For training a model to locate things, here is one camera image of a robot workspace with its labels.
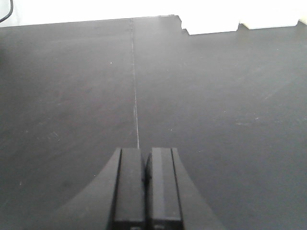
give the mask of black cable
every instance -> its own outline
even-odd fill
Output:
[[[10,2],[11,2],[10,12],[6,16],[4,16],[3,18],[0,19],[0,23],[5,21],[5,20],[7,20],[12,15],[12,13],[13,13],[13,8],[14,8],[13,0],[10,0]]]

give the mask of white block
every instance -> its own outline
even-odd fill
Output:
[[[307,14],[299,19],[302,23],[307,25]]]
[[[248,29],[296,26],[300,18],[297,0],[259,0],[242,5],[240,23]]]
[[[181,28],[190,35],[236,31],[239,15],[236,1],[217,0],[206,3],[189,1],[178,11]]]

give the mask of black mat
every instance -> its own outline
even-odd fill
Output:
[[[132,22],[0,29],[0,227],[49,215],[136,147],[134,56],[144,155],[178,147],[230,230],[307,229],[307,27]]]

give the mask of white wall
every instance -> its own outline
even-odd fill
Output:
[[[12,16],[0,27],[179,15],[192,34],[295,25],[307,18],[307,0],[13,0]],[[10,9],[0,0],[0,17]]]
[[[174,0],[13,0],[12,16],[0,27],[175,14]],[[0,16],[10,9],[0,0]]]

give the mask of black plastic part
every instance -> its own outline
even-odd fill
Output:
[[[226,230],[191,181],[176,148],[172,155],[184,230]]]
[[[139,149],[123,149],[118,177],[114,230],[143,230],[145,194]]]
[[[181,230],[181,215],[171,149],[153,148],[147,162],[148,228]]]
[[[117,148],[103,170],[87,187],[35,229],[110,230],[120,156],[121,149]]]

